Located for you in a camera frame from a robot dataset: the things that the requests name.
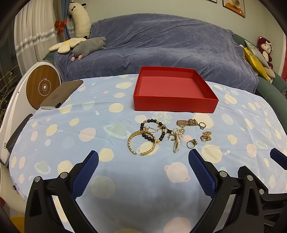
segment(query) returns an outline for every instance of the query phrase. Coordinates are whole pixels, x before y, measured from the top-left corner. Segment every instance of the stuffed animal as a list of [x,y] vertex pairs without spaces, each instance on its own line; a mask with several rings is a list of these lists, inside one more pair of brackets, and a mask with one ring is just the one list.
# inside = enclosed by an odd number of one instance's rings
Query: stuffed animal
[[55,51],[58,50],[58,53],[67,53],[70,51],[71,48],[76,47],[79,45],[81,42],[85,41],[87,39],[85,38],[72,38],[69,40],[66,40],[64,42],[58,43],[56,45],[53,45],[49,48],[49,51]]
[[77,2],[71,2],[69,4],[69,14],[72,17],[75,24],[75,36],[76,37],[89,37],[91,20],[88,13],[86,12],[86,3],[79,4]]
[[273,65],[270,63],[272,61],[272,58],[270,56],[271,51],[273,50],[272,44],[269,40],[267,40],[264,37],[258,37],[257,47],[259,48],[259,51],[262,53],[263,57],[267,61],[269,67],[273,69]]
[[104,49],[104,46],[106,45],[104,42],[105,40],[105,37],[95,37],[82,42],[73,49],[71,61],[74,61],[76,57],[78,60],[81,60],[82,58],[88,56],[90,53]]

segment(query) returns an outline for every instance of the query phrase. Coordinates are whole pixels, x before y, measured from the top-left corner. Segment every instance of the red box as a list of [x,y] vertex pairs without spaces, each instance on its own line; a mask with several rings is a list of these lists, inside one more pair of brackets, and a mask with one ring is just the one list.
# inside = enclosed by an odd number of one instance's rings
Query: red box
[[133,102],[136,111],[213,113],[218,98],[194,69],[143,66]]

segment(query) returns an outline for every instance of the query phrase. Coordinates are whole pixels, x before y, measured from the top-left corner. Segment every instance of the curtain tieback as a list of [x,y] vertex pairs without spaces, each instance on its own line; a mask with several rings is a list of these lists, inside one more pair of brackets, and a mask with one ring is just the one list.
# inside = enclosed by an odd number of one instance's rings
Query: curtain tieback
[[59,34],[62,33],[62,37],[63,37],[64,26],[66,24],[67,24],[67,20],[63,20],[62,22],[59,22],[59,21],[55,22],[55,28],[57,28],[57,36],[59,36]]

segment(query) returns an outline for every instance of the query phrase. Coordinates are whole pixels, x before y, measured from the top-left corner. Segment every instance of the yellow pillow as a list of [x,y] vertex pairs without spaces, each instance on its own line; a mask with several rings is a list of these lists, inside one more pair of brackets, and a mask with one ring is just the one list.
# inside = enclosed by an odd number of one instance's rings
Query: yellow pillow
[[263,78],[265,78],[268,82],[269,82],[269,77],[263,67],[263,65],[261,64],[261,62],[258,60],[257,57],[255,57],[255,55],[250,52],[247,48],[243,48],[244,49],[244,54],[247,57],[250,65],[252,66],[252,68]]

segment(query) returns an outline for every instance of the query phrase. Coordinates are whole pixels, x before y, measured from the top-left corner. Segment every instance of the brown notebook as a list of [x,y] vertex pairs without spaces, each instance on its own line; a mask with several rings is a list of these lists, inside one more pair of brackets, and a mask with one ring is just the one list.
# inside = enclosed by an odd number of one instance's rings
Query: brown notebook
[[41,109],[59,108],[83,82],[75,80],[62,83],[40,104]]

